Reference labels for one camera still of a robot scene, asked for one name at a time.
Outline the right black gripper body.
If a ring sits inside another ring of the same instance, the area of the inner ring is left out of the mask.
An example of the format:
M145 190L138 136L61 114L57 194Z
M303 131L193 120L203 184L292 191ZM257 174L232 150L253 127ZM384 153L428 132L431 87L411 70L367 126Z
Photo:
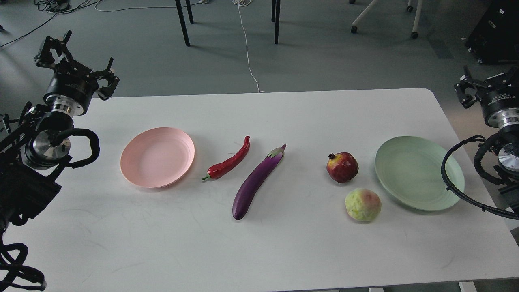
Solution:
M519 88L480 89L478 91L484 122L488 126L518 126Z

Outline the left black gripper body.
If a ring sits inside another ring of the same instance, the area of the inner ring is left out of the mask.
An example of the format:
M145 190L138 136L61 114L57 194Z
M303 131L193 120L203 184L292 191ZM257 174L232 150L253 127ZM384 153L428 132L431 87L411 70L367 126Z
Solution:
M44 102L52 112L60 112L70 117L85 115L94 93L99 89L96 79L88 78L80 72L79 65L60 62L54 67L54 74L44 95Z

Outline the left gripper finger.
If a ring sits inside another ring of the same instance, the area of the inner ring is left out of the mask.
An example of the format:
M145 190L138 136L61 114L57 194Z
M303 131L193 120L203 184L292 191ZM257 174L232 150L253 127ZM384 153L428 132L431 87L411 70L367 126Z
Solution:
M104 70L91 72L90 74L90 78L92 80L95 80L96 82L106 81L105 86L99 87L96 90L98 98L100 98L103 101L106 101L113 96L119 83L119 77L115 76L112 70L113 61L114 58L110 57L109 63L107 64L107 67Z
M35 65L39 68L52 69L55 73L70 69L73 57L67 48L67 43L72 33L68 30L62 39L46 37L34 57Z

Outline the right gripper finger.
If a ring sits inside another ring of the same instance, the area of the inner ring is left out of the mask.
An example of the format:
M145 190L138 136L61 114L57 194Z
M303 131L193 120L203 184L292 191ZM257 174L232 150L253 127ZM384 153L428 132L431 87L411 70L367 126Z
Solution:
M481 102L490 90L493 89L493 85L487 81L472 78L467 65L463 66L463 72L464 74L460 81L454 85L454 90L462 107L468 109L476 102Z

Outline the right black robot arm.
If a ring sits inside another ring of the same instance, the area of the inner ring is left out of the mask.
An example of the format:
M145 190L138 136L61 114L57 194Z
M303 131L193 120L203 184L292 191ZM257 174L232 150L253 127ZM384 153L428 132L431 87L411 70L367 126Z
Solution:
M518 195L518 131L519 131L519 88L518 67L507 72L480 80L472 77L467 65L464 74L454 85L462 107L468 109L478 103L487 126L496 128L497 133L485 139L473 159L478 174L486 181L502 185L499 193ZM486 153L497 156L494 169L498 176L488 173L482 166Z

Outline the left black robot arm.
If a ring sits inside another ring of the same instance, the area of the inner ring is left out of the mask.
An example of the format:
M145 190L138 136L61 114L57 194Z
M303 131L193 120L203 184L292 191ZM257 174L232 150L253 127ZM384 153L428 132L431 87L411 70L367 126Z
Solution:
M27 102L17 119L7 114L1 141L0 227L4 236L10 225L22 226L39 215L57 196L57 178L65 168L87 166L100 155L98 136L74 126L73 118L85 115L94 95L111 98L119 78L107 67L94 71L73 58L63 38L46 37L34 58L40 68L53 70L42 105Z

